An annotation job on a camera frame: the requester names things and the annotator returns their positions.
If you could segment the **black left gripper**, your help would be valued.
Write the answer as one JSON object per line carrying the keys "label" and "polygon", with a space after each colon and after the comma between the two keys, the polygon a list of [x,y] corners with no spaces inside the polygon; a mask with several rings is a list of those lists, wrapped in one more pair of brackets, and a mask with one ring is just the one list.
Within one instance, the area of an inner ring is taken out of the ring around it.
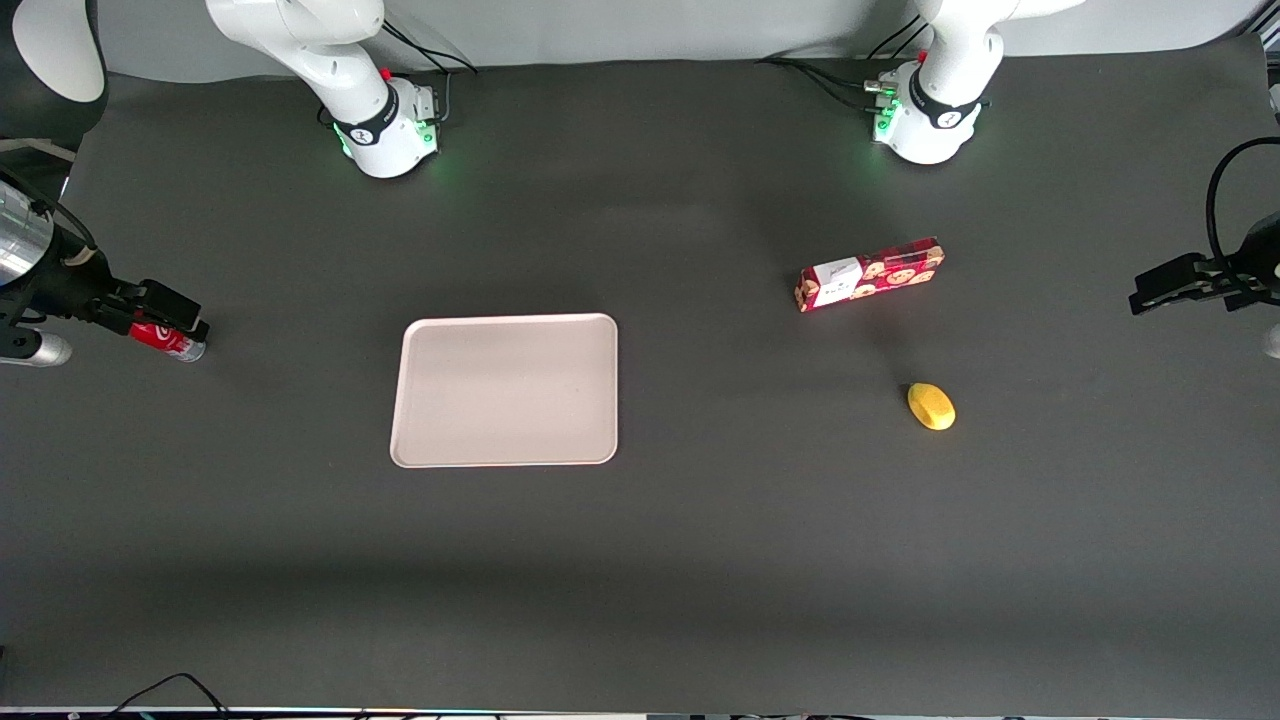
{"label": "black left gripper", "polygon": [[[1256,222],[1235,251],[1235,273],[1252,290],[1279,300],[1279,214]],[[1225,265],[1199,252],[1187,252],[1135,278],[1129,296],[1132,315],[1181,302],[1221,301],[1228,313],[1256,305],[1238,292]]]}

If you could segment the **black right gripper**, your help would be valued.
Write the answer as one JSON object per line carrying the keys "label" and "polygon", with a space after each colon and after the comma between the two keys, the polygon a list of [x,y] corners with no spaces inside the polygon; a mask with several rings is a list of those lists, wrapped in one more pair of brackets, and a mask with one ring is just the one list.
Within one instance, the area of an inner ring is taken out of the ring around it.
{"label": "black right gripper", "polygon": [[[44,256],[23,277],[1,291],[1,325],[15,327],[31,315],[76,319],[128,336],[133,325],[175,331],[192,341],[207,341],[210,324],[200,319],[201,305],[159,281],[140,283],[140,306],[127,299],[132,284],[111,274],[108,260],[93,252],[78,265],[68,265],[86,246],[64,229],[55,229]],[[179,327],[174,320],[195,320]]]}

